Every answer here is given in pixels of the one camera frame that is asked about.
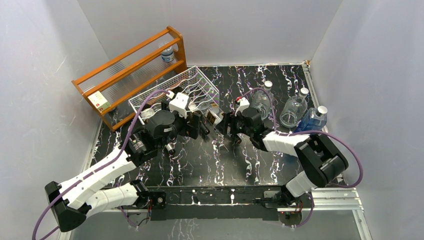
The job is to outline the large clear bottle white cap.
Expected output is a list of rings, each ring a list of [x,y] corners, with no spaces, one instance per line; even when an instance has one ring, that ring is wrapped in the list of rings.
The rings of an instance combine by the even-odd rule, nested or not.
[[[303,115],[307,110],[307,101],[306,97],[309,94],[309,90],[306,87],[303,87],[299,92],[290,97],[279,116],[279,122],[287,127],[293,128],[296,127],[298,122],[302,119]]]

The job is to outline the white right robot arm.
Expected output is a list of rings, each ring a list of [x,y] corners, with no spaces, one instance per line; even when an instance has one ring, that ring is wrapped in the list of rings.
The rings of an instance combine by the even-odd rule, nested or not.
[[[266,127],[259,111],[253,107],[224,113],[216,128],[234,139],[239,134],[248,136],[259,150],[283,153],[299,160],[302,172],[281,187],[282,202],[288,207],[295,207],[303,194],[325,187],[349,166],[346,157],[327,135],[320,132],[283,135]]]

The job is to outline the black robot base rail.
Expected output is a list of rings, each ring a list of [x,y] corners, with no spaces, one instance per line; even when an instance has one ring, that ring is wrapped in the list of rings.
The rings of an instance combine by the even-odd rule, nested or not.
[[[124,206],[152,221],[177,219],[261,219],[299,224],[311,209],[307,194],[289,197],[280,186],[149,187],[153,206]]]

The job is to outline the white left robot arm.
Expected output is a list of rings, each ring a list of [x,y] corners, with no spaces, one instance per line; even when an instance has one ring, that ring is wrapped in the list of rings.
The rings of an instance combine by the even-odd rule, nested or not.
[[[170,154],[178,136],[197,139],[208,134],[204,116],[200,111],[181,117],[177,111],[158,110],[143,124],[137,123],[129,130],[129,139],[104,159],[80,175],[57,183],[52,181],[44,189],[51,204],[50,209],[61,232],[79,227],[87,218],[120,206],[163,209],[166,194],[149,191],[141,180],[133,180],[119,187],[103,188],[120,175],[130,172],[163,150]]]

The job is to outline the clear square bottle gold cap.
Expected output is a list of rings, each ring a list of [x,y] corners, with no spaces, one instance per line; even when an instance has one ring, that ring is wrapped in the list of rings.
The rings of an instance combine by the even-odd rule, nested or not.
[[[202,101],[198,105],[205,118],[215,127],[224,118],[224,111],[213,101]]]

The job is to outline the green wine bottle grey foil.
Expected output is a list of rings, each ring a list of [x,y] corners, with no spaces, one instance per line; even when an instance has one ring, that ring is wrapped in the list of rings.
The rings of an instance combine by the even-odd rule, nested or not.
[[[165,147],[170,154],[174,154],[175,150],[172,146],[172,138],[170,134],[173,130],[173,123],[176,117],[169,110],[157,110],[149,108],[141,112],[146,139],[149,144],[155,147]]]

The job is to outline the white green small box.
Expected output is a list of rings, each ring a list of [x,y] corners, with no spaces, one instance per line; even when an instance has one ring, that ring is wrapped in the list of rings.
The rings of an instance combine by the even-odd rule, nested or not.
[[[93,94],[89,95],[88,100],[100,113],[102,113],[104,110],[108,109],[111,106],[111,103],[100,91],[96,91]]]

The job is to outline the orange wooden shelf rack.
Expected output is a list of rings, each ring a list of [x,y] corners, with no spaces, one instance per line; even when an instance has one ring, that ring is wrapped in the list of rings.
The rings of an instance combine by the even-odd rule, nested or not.
[[[173,47],[174,60],[164,62],[161,52]],[[80,78],[72,84],[101,117],[103,123],[115,131],[134,117],[128,100],[146,90],[160,79],[171,78],[187,70],[183,35],[172,26],[135,45]],[[97,111],[88,96],[100,91],[111,106]]]

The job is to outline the blue white round jar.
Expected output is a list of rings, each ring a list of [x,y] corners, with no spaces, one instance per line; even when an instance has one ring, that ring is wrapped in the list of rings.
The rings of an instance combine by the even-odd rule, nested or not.
[[[164,62],[166,63],[172,62],[175,59],[174,48],[172,46],[166,48],[165,50],[161,52],[160,56]]]

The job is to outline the round clear bottle white cap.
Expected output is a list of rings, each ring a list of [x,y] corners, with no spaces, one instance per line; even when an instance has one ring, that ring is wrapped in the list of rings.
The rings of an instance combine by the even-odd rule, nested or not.
[[[264,91],[257,90],[252,97],[252,102],[250,103],[251,108],[255,108],[259,111],[262,120],[267,119],[272,111],[271,103],[274,100],[274,95],[271,92],[272,86],[273,83],[266,80],[263,83]]]

